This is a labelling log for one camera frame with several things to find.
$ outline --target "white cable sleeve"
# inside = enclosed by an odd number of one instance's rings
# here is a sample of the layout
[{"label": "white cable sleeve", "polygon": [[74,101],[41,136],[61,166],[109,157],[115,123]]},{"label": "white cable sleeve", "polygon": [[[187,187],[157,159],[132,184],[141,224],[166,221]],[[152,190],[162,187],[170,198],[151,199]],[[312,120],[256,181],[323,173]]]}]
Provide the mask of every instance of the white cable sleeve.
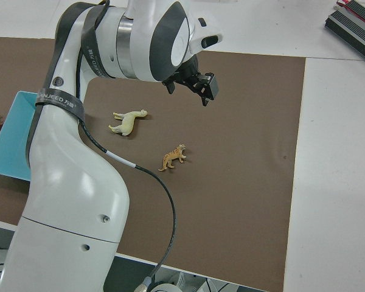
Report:
[{"label": "white cable sleeve", "polygon": [[112,157],[113,159],[115,159],[115,160],[117,160],[117,161],[119,161],[119,162],[121,162],[121,163],[123,163],[125,165],[128,165],[128,166],[130,166],[132,168],[135,168],[135,166],[136,166],[135,163],[132,163],[132,162],[130,162],[130,161],[124,159],[124,158],[121,158],[120,156],[118,156],[118,155],[116,155],[116,154],[114,154],[114,153],[112,153],[112,152],[110,152],[108,150],[107,150],[107,152],[105,154],[107,154],[109,157]]}]

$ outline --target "white device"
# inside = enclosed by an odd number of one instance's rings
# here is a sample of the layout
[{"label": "white device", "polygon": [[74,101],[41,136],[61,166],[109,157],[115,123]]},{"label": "white device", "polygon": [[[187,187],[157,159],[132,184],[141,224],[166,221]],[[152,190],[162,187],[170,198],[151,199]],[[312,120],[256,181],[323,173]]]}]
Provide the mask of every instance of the white device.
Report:
[{"label": "white device", "polygon": [[30,130],[29,197],[0,292],[102,291],[129,197],[118,172],[81,141],[74,99],[83,102],[100,76],[163,82],[169,93],[177,82],[206,105],[216,79],[198,72],[195,54],[220,40],[185,0],[132,0],[127,9],[79,2],[65,11]]}]

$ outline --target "white robotic arm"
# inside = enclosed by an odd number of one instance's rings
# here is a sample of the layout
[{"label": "white robotic arm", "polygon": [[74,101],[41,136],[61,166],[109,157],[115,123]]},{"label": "white robotic arm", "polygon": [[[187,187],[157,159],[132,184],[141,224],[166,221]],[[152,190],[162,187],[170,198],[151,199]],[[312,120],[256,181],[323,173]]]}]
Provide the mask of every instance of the white robotic arm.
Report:
[{"label": "white robotic arm", "polygon": [[199,73],[195,54],[220,40],[183,0],[129,1],[127,9],[79,2],[65,11],[27,141],[30,192],[0,292],[102,291],[129,199],[117,171],[78,135],[78,121],[86,130],[88,83],[136,78],[163,82],[172,93],[177,82],[206,105],[216,79]]}]

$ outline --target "brown mat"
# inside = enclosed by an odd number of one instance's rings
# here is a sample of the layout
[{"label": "brown mat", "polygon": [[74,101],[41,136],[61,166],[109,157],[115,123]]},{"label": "brown mat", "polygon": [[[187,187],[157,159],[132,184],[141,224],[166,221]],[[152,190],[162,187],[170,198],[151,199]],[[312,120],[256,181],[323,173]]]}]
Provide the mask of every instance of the brown mat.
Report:
[{"label": "brown mat", "polygon": [[[1,114],[17,91],[39,90],[52,49],[52,40],[0,38]],[[202,52],[199,62],[220,87],[206,108],[182,86],[170,96],[159,83],[99,78],[85,101],[89,130],[170,188],[178,233],[167,265],[282,291],[305,59]],[[128,137],[107,128],[119,124],[113,111],[142,108],[149,115]],[[185,163],[158,172],[163,155],[181,143]],[[118,252],[157,262],[172,226],[167,197],[153,178],[108,160],[131,200]],[[0,176],[1,221],[17,224],[27,189],[24,181]]]}]

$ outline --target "white toy animal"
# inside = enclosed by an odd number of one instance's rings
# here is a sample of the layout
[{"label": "white toy animal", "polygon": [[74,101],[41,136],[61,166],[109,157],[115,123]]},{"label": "white toy animal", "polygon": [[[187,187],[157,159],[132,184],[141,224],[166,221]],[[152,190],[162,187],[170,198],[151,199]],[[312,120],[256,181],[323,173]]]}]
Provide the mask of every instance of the white toy animal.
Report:
[{"label": "white toy animal", "polygon": [[122,133],[123,136],[127,136],[133,130],[135,118],[147,116],[147,111],[143,109],[142,111],[130,111],[126,114],[113,114],[115,119],[122,120],[122,124],[116,127],[108,125],[108,128],[114,133]]}]

